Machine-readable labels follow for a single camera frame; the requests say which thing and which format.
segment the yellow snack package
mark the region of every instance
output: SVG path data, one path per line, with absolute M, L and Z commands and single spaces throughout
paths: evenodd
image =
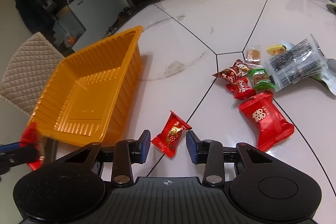
M 284 47 L 284 45 L 276 45 L 276 46 L 267 48 L 267 52 L 269 55 L 277 55 L 285 51 L 286 51 L 286 48 Z

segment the red snack package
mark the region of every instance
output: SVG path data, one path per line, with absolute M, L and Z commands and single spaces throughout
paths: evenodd
M 240 59 L 237 59 L 232 67 L 229 67 L 218 73 L 215 73 L 213 76 L 224 78 L 230 83 L 233 83 L 238 78 L 248 74 L 249 71 L 250 69 Z
M 21 136 L 20 147 L 28 145 L 33 145 L 38 150 L 41 148 L 37 136 L 36 122 L 31 122 Z M 28 163 L 28 166 L 35 171 L 42 166 L 42 160 L 38 157 L 36 161 Z
M 182 131 L 190 130 L 191 127 L 174 112 L 170 112 L 170 117 L 164 129 L 151 141 L 151 143 L 171 158 L 175 155 L 177 145 L 182 136 Z
M 255 90 L 250 88 L 247 84 L 247 79 L 238 79 L 232 84 L 225 85 L 226 88 L 232 92 L 233 97 L 238 100 L 245 100 L 255 95 Z
M 257 123 L 258 149 L 264 152 L 294 133 L 294 125 L 286 121 L 272 100 L 273 93 L 267 90 L 238 106 L 248 119 Z

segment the brown candy wrapper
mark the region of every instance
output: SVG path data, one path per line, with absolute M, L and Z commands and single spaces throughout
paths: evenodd
M 191 126 L 184 122 L 174 112 L 170 112 L 170 117 L 164 129 L 151 141 L 151 143 L 171 158 L 175 155 L 177 145 L 182 136 L 182 131 L 191 130 Z
M 233 83 L 237 79 L 248 74 L 249 71 L 250 69 L 240 59 L 237 59 L 232 67 L 229 67 L 225 70 L 215 73 L 213 76 L 224 78 L 230 83 Z

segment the white marble table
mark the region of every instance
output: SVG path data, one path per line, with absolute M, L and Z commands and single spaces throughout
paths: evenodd
M 214 139 L 231 147 L 237 142 L 256 145 L 256 128 L 240 114 L 239 102 L 225 89 L 225 81 L 215 81 L 212 74 L 243 58 L 246 45 L 261 45 L 262 56 L 267 57 L 267 47 L 281 40 L 296 44 L 310 33 L 325 56 L 336 59 L 336 17 L 327 11 L 326 3 L 328 0 L 164 0 L 140 11 L 119 30 L 144 27 L 139 40 L 144 73 L 125 138 L 137 139 L 144 129 L 149 129 L 153 138 L 172 110 L 188 121 L 201 140 Z M 274 98 L 284 116 L 295 124 L 295 133 L 268 153 L 318 182 L 323 197 L 314 219 L 320 224 L 335 223 L 336 97 L 314 80 L 304 79 Z M 58 157 L 74 149 L 59 144 Z M 104 180 L 110 180 L 111 167 L 105 164 Z M 146 163 L 133 165 L 135 178 L 150 171 L 149 176 L 154 177 L 202 179 L 204 165 L 191 162 L 183 136 L 174 158 L 162 157 L 152 145 Z M 232 166 L 226 168 L 227 179 L 234 176 Z

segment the beige chair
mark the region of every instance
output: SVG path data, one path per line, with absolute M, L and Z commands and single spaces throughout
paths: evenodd
M 40 33 L 12 56 L 0 82 L 0 96 L 30 115 L 63 55 Z

